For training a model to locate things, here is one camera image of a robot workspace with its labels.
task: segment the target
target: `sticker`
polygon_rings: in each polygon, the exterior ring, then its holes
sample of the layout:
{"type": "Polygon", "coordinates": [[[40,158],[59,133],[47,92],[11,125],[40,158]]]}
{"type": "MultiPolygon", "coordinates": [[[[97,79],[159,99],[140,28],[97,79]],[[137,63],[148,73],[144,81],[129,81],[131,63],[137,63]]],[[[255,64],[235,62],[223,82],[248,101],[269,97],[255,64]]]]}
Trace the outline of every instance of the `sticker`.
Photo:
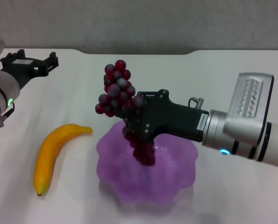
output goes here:
{"type": "Polygon", "coordinates": [[[208,117],[207,114],[205,114],[205,113],[201,114],[201,117],[200,117],[200,120],[199,120],[199,123],[198,123],[198,126],[197,126],[197,130],[199,130],[199,131],[204,130],[207,117],[208,117]]]}
{"type": "Polygon", "coordinates": [[[12,64],[31,64],[33,60],[16,59],[12,64]]]}

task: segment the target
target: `red grape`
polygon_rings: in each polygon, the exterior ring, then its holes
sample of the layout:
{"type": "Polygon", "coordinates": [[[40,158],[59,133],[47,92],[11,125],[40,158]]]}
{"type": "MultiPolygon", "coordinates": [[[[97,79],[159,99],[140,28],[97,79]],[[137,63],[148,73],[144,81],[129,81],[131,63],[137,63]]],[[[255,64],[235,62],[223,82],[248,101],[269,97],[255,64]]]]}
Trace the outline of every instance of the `red grape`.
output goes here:
{"type": "Polygon", "coordinates": [[[122,78],[122,73],[120,71],[114,71],[113,75],[115,80],[122,78]]]}
{"type": "Polygon", "coordinates": [[[112,84],[109,86],[107,93],[110,97],[115,98],[119,96],[120,88],[117,84],[112,84]]]}
{"type": "Polygon", "coordinates": [[[123,78],[124,78],[125,80],[129,80],[130,77],[131,77],[130,71],[127,70],[127,69],[125,69],[125,71],[124,71],[124,73],[123,73],[123,78]]]}
{"type": "Polygon", "coordinates": [[[120,87],[121,90],[126,89],[128,86],[127,81],[124,78],[120,78],[116,81],[116,84],[120,87]]]}
{"type": "Polygon", "coordinates": [[[115,69],[115,65],[113,65],[113,64],[108,64],[105,66],[105,72],[107,75],[112,74],[114,69],[115,69]]]}
{"type": "Polygon", "coordinates": [[[135,106],[134,104],[132,103],[132,101],[128,101],[126,102],[125,104],[123,104],[122,106],[122,110],[125,112],[125,113],[129,113],[129,112],[132,112],[135,110],[135,106]]]}
{"type": "Polygon", "coordinates": [[[100,97],[98,97],[98,101],[102,106],[109,105],[110,100],[110,97],[105,93],[101,94],[100,97]]]}
{"type": "Polygon", "coordinates": [[[110,86],[112,84],[112,82],[109,79],[106,78],[105,81],[103,81],[103,84],[105,86],[110,86]]]}
{"type": "Polygon", "coordinates": [[[95,106],[95,111],[98,113],[98,114],[103,114],[104,113],[104,109],[103,107],[100,105],[100,104],[97,104],[95,106]]]}
{"type": "Polygon", "coordinates": [[[113,110],[112,110],[112,108],[110,106],[105,106],[103,109],[105,111],[105,114],[113,112],[113,110]]]}
{"type": "Polygon", "coordinates": [[[123,136],[125,136],[125,138],[126,138],[127,133],[128,133],[128,128],[124,126],[122,128],[122,134],[123,134],[123,136]]]}
{"type": "Polygon", "coordinates": [[[124,104],[128,100],[128,95],[126,92],[120,92],[119,94],[119,103],[124,104]]]}
{"type": "Polygon", "coordinates": [[[115,116],[115,114],[114,114],[114,112],[112,112],[112,111],[109,111],[109,112],[105,112],[105,114],[108,116],[108,117],[113,117],[113,116],[115,116]]]}
{"type": "Polygon", "coordinates": [[[135,148],[135,143],[133,141],[130,141],[129,142],[129,145],[132,147],[132,148],[135,148]]]}
{"type": "Polygon", "coordinates": [[[119,59],[116,63],[115,63],[115,69],[119,70],[119,71],[124,71],[126,68],[126,63],[125,61],[119,59]]]}
{"type": "Polygon", "coordinates": [[[114,74],[113,73],[107,74],[107,79],[115,82],[114,74]]]}
{"type": "Polygon", "coordinates": [[[133,97],[135,95],[135,88],[133,86],[128,87],[126,93],[129,97],[133,97]]]}
{"type": "Polygon", "coordinates": [[[112,99],[112,100],[111,100],[111,106],[112,106],[113,108],[117,108],[117,107],[119,107],[119,103],[118,103],[118,101],[117,101],[117,100],[115,100],[115,99],[112,99]]]}
{"type": "Polygon", "coordinates": [[[136,108],[141,108],[144,106],[144,97],[141,95],[136,95],[132,98],[132,101],[136,108]]]}

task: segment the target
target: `white table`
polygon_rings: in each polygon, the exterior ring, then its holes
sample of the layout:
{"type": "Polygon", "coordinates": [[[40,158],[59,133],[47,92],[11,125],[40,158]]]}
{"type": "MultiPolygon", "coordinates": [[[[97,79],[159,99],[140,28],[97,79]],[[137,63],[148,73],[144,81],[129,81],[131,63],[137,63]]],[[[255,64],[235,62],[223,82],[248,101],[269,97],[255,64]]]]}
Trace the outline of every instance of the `white table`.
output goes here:
{"type": "MultiPolygon", "coordinates": [[[[6,49],[1,57],[18,49],[6,49]]],[[[87,55],[69,49],[27,49],[45,59],[55,51],[60,66],[31,80],[15,101],[16,110],[0,128],[0,224],[278,224],[278,168],[238,156],[222,156],[196,143],[199,157],[193,187],[175,203],[126,204],[96,175],[95,146],[118,118],[95,113],[103,92],[104,66],[124,58],[137,91],[170,91],[187,104],[205,99],[203,109],[227,111],[240,72],[275,76],[268,114],[278,123],[278,51],[196,51],[183,56],[87,55]],[[55,164],[48,194],[33,190],[38,148],[56,127],[76,123],[93,136],[68,142],[55,164]]]]}

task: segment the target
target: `purple bowl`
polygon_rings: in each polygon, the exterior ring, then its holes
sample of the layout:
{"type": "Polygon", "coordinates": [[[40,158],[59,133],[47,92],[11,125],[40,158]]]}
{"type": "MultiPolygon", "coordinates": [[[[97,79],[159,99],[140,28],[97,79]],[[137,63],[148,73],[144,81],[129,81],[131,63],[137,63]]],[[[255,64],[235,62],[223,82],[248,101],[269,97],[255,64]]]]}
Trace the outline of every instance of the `purple bowl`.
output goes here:
{"type": "Polygon", "coordinates": [[[121,133],[123,127],[123,121],[114,124],[96,146],[97,176],[111,183],[121,200],[167,204],[181,188],[194,183],[198,151],[190,140],[169,134],[157,136],[155,165],[147,167],[133,157],[134,149],[121,133]]]}

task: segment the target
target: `yellow banana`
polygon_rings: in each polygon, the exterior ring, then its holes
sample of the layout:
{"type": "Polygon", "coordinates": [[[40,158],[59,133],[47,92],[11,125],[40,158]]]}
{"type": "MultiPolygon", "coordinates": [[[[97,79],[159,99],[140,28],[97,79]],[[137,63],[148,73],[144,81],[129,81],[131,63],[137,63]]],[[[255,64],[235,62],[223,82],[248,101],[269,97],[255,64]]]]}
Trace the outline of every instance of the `yellow banana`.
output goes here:
{"type": "Polygon", "coordinates": [[[49,188],[54,162],[60,154],[61,146],[68,140],[82,134],[91,133],[90,127],[67,124],[52,131],[43,141],[35,164],[34,188],[38,196],[49,188]]]}

